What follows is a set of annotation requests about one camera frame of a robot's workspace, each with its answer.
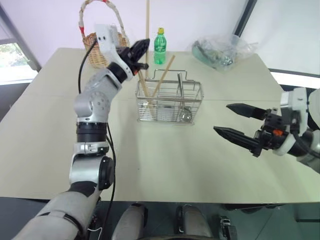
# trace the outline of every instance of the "plastic bag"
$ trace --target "plastic bag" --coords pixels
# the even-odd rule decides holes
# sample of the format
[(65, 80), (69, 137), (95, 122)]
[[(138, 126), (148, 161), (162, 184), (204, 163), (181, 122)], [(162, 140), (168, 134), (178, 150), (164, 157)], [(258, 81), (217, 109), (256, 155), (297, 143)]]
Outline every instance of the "plastic bag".
[(204, 64), (226, 71), (242, 59), (249, 58), (258, 44), (248, 44), (237, 35), (207, 36), (192, 44), (192, 54)]

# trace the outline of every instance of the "green plastic bottle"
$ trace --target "green plastic bottle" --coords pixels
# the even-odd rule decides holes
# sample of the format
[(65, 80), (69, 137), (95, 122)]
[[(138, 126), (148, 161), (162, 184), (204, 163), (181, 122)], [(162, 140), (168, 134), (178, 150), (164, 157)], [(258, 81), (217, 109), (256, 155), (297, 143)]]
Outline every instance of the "green plastic bottle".
[(154, 63), (164, 64), (166, 61), (167, 40), (164, 36), (165, 30), (162, 27), (158, 29), (158, 36), (154, 40)]

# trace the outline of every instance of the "white table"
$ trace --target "white table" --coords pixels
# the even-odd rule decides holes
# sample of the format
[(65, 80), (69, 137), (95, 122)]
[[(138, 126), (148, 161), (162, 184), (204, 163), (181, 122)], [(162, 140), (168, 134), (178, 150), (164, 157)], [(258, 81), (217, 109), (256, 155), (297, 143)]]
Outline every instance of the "white table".
[[(59, 49), (0, 123), (1, 197), (51, 199), (68, 189), (76, 140), (73, 102), (84, 54)], [(124, 83), (109, 115), (117, 155), (116, 201), (320, 201), (320, 175), (293, 156), (263, 151), (255, 158), (213, 130), (230, 127), (253, 136), (261, 126), (226, 104), (278, 107), (282, 90), (257, 55), (221, 74), (179, 52), (172, 68), (187, 69), (190, 79), (202, 83), (204, 101), (195, 124), (138, 122), (137, 78)], [(83, 82), (95, 71), (87, 65)], [(101, 196), (110, 199), (111, 190)]]

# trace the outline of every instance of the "basket handle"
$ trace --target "basket handle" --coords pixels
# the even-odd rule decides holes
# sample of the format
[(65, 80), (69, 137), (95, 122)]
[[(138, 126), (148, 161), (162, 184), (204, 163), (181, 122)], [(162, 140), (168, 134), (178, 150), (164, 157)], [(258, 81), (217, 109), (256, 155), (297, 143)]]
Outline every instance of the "basket handle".
[(127, 45), (130, 45), (129, 44), (129, 39), (126, 35), (126, 32), (125, 32), (125, 28), (124, 28), (124, 24), (121, 20), (121, 17), (120, 17), (120, 14), (118, 12), (118, 9), (116, 8), (116, 6), (110, 2), (109, 0), (86, 0), (84, 1), (84, 3), (81, 5), (81, 8), (80, 8), (80, 11), (79, 11), (79, 29), (80, 29), (80, 32), (81, 32), (81, 35), (82, 35), (82, 39), (84, 39), (86, 37), (85, 35), (85, 26), (84, 26), (84, 10), (86, 8), (87, 5), (89, 5), (90, 3), (92, 3), (93, 1), (99, 1), (99, 2), (103, 2), (105, 3), (109, 8), (111, 8), (115, 15), (116, 15), (116, 18), (118, 19), (119, 21), (119, 24), (120, 24), (120, 28), (121, 28), (121, 33), (123, 35), (123, 37), (125, 38), (125, 42), (127, 43)]

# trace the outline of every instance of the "wire basket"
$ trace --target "wire basket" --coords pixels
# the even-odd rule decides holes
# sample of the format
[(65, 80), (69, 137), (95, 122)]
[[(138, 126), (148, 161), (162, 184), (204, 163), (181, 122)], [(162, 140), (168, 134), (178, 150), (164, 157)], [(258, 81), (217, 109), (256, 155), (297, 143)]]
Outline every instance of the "wire basket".
[[(84, 11), (87, 5), (89, 5), (90, 3), (92, 3), (93, 1), (98, 1), (98, 2), (103, 2), (105, 3), (109, 8), (111, 8), (118, 21), (120, 24), (120, 28), (121, 28), (121, 33), (118, 32), (118, 39), (119, 39), (119, 45), (122, 47), (128, 47), (130, 45), (129, 43), (129, 39), (126, 35), (125, 29), (124, 29), (124, 24), (121, 20), (121, 17), (119, 15), (119, 12), (116, 8), (116, 6), (110, 2), (110, 1), (106, 1), (106, 0), (86, 0), (80, 8), (79, 11), (79, 28), (80, 28), (80, 32), (82, 35), (82, 41), (85, 47), (85, 50), (88, 51), (89, 48), (91, 47), (91, 45), (94, 43), (95, 39), (97, 38), (96, 33), (90, 33), (88, 36), (85, 35), (85, 27), (84, 27)], [(93, 49), (91, 50), (91, 52), (89, 53), (89, 62), (91, 63), (91, 65), (94, 68), (105, 68), (106, 66), (108, 66), (109, 62), (107, 59), (105, 59), (105, 57), (102, 55), (102, 53), (100, 52), (99, 49), (99, 45), (98, 43), (96, 43), (93, 47)]]
[[(156, 69), (153, 73), (153, 78), (145, 79), (149, 96), (152, 96), (159, 82), (156, 79), (156, 73), (161, 71), (164, 70)], [(155, 97), (147, 97), (139, 81), (136, 88), (138, 120), (192, 125), (204, 98), (201, 83), (188, 80), (188, 72), (185, 70), (169, 70), (169, 72), (184, 73), (185, 77), (182, 81), (184, 98), (180, 94), (179, 82), (177, 80), (164, 80)], [(182, 112), (185, 108), (191, 113), (191, 119), (187, 121), (182, 117)]]

